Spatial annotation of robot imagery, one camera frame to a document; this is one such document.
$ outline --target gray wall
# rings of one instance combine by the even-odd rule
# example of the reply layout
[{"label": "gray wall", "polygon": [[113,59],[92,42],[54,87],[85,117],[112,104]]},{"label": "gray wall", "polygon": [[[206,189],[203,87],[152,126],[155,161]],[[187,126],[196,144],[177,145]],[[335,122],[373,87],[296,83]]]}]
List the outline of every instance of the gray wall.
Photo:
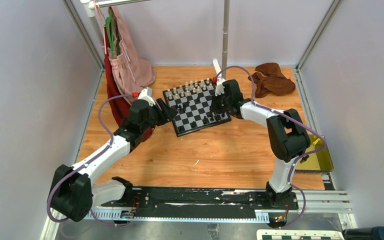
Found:
[{"label": "gray wall", "polygon": [[100,74],[61,0],[0,1],[0,239],[39,239]]},{"label": "gray wall", "polygon": [[357,224],[384,225],[384,1],[345,0],[302,72]]},{"label": "gray wall", "polygon": [[[100,48],[80,0],[72,1]],[[298,63],[331,1],[231,0],[228,63]],[[223,0],[152,0],[118,8],[152,64],[210,65],[221,61],[223,7]]]}]

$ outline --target pink fabric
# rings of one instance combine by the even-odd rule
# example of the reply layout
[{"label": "pink fabric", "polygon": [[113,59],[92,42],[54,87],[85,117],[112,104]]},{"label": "pink fabric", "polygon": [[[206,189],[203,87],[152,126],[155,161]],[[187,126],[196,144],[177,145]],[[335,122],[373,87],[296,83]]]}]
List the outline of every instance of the pink fabric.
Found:
[{"label": "pink fabric", "polygon": [[[115,83],[120,94],[140,92],[144,87],[155,81],[155,70],[152,69],[149,61],[138,57],[138,52],[133,44],[127,24],[118,8],[116,6],[110,8],[113,12],[113,19],[116,19],[118,29],[118,36],[114,38],[114,45],[117,43],[117,39],[119,39],[118,45],[120,49],[120,55],[116,56],[117,54],[114,53],[116,57],[109,59]],[[127,97],[126,100],[131,104],[135,98]]]}]

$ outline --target red cloth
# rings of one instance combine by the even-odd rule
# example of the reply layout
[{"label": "red cloth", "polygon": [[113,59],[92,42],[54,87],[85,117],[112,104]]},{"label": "red cloth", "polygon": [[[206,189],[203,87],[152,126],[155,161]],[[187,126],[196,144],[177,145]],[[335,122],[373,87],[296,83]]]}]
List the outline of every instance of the red cloth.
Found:
[{"label": "red cloth", "polygon": [[[107,46],[109,46],[110,42],[107,38],[107,35],[104,35],[105,43]],[[105,54],[103,62],[105,64],[106,93],[108,95],[108,98],[119,96],[120,92],[117,88],[116,81],[114,80],[113,70],[110,64],[109,51],[107,51],[107,53]],[[109,101],[109,106],[111,107],[112,116],[114,117],[115,122],[118,126],[120,126],[122,124],[123,118],[129,116],[130,104],[123,97],[119,97]],[[149,129],[147,132],[145,132],[145,138],[143,139],[143,141],[148,139],[151,134],[152,129]]]}]

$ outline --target wooden table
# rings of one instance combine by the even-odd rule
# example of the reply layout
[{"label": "wooden table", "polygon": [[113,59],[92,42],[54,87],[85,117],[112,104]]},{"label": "wooden table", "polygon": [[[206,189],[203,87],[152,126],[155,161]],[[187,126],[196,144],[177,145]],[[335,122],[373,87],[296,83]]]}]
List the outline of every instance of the wooden table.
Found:
[{"label": "wooden table", "polygon": [[[156,98],[163,97],[163,90],[215,75],[212,66],[154,68],[156,81],[150,87]],[[282,72],[294,81],[291,68],[284,67]],[[245,72],[229,69],[227,79],[239,82],[244,98],[251,96],[252,85]],[[104,79],[79,153],[80,160],[109,139],[97,117],[99,106],[107,99],[106,89],[107,81]],[[298,91],[286,96],[269,94],[257,101],[276,109],[297,109],[304,119]],[[109,104],[103,108],[102,119],[111,131],[118,128]],[[131,154],[117,161],[97,183],[118,176],[137,186],[265,188],[274,164],[275,156],[270,148],[267,129],[251,121],[232,117],[231,122],[182,137],[176,137],[173,124],[167,123],[157,127],[152,136]],[[293,183],[304,189],[324,189],[320,175],[295,174]]]}]

